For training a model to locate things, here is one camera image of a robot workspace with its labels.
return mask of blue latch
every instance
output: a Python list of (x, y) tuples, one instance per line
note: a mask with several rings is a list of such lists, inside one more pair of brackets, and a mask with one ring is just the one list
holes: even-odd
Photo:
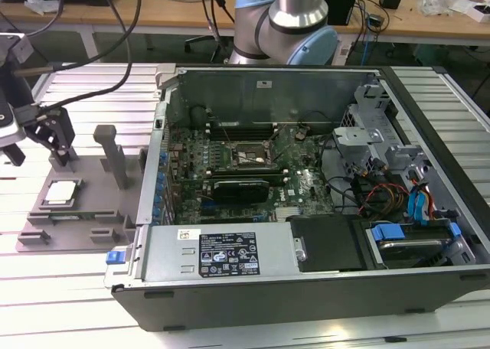
[(378, 224), (371, 229), (374, 240), (404, 240), (405, 233), (399, 224)]
[(449, 225), (449, 228), (450, 228), (450, 230), (452, 232), (452, 236), (457, 237), (457, 236), (460, 236), (461, 235), (461, 230), (459, 229), (458, 224), (451, 223)]
[(123, 263), (126, 263), (126, 251), (109, 251), (107, 253), (107, 265), (121, 265)]

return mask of red wire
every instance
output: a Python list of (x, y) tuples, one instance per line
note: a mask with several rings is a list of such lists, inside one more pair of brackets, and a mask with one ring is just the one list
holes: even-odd
[[(405, 192), (406, 194), (408, 194), (408, 191), (403, 187), (403, 186), (400, 186), (399, 184), (395, 184), (395, 183), (380, 183), (380, 184), (377, 184), (376, 186), (373, 187), (373, 189), (371, 190), (371, 192), (369, 194), (367, 194), (367, 197), (366, 197), (366, 200), (364, 202), (368, 202), (369, 199), (371, 198), (371, 196), (374, 194), (374, 192), (379, 188), (379, 187), (387, 187), (387, 186), (391, 186), (391, 187), (395, 187), (395, 188), (399, 188), (401, 189), (403, 192)], [(359, 213), (362, 212), (364, 209), (364, 206), (361, 206), (359, 208)]]

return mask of blue tab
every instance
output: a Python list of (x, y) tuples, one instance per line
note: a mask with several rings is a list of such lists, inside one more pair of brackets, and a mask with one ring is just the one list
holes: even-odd
[(427, 220), (423, 217), (423, 207), (425, 204), (426, 195), (419, 192), (418, 197), (416, 198), (415, 214), (413, 215), (413, 219), (421, 222), (422, 225), (427, 225)]
[(449, 228), (450, 228), (450, 230), (452, 232), (452, 236), (460, 236), (461, 235), (461, 230), (459, 229), (458, 224), (451, 223), (449, 225)]
[(408, 197), (408, 205), (407, 205), (407, 214), (409, 217), (413, 217), (415, 214), (415, 198), (417, 197), (416, 192), (410, 192), (410, 196)]
[(107, 253), (107, 265), (121, 265), (123, 263), (126, 263), (126, 251), (109, 251)]
[(374, 240), (404, 240), (405, 233), (399, 224), (378, 224), (371, 229)]

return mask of floor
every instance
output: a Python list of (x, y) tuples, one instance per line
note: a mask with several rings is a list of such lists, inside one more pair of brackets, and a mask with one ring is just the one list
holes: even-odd
[[(107, 49), (118, 38), (118, 34), (99, 33), (96, 41), (99, 49)], [(131, 39), (135, 62), (175, 62), (209, 63), (216, 47), (213, 41), (193, 44), (190, 53), (184, 52), (184, 42), (189, 37), (178, 35), (153, 35), (155, 49), (148, 51), (143, 35), (134, 34)], [(50, 61), (77, 62), (86, 58), (85, 50), (78, 34), (49, 32), (32, 41), (35, 48)], [(364, 53), (359, 43), (348, 59), (349, 65), (359, 65)], [(220, 54), (215, 62), (223, 62), (225, 54)], [(390, 66), (442, 66), (447, 69), (458, 84), (471, 96), (490, 72), (490, 48), (414, 46), (412, 44), (370, 44), (367, 47), (367, 64)], [(126, 49), (122, 45), (107, 58), (106, 62), (127, 61)], [(35, 54), (26, 63), (29, 67), (43, 65), (44, 59)], [(490, 110), (490, 80), (480, 89), (475, 101), (485, 110)]]

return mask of desk leg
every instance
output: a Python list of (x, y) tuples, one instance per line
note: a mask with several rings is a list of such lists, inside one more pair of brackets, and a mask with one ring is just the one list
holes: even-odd
[(335, 49), (334, 58), (332, 60), (332, 66), (345, 66), (349, 51), (351, 50), (352, 44), (355, 41), (354, 35), (342, 35), (338, 36), (338, 44)]
[(87, 56), (89, 58), (95, 57), (99, 54), (97, 50), (97, 45), (95, 43), (95, 39), (93, 38), (93, 29), (89, 25), (84, 25), (80, 27), (78, 31), (82, 38), (83, 46), (85, 47), (85, 51), (87, 52)]

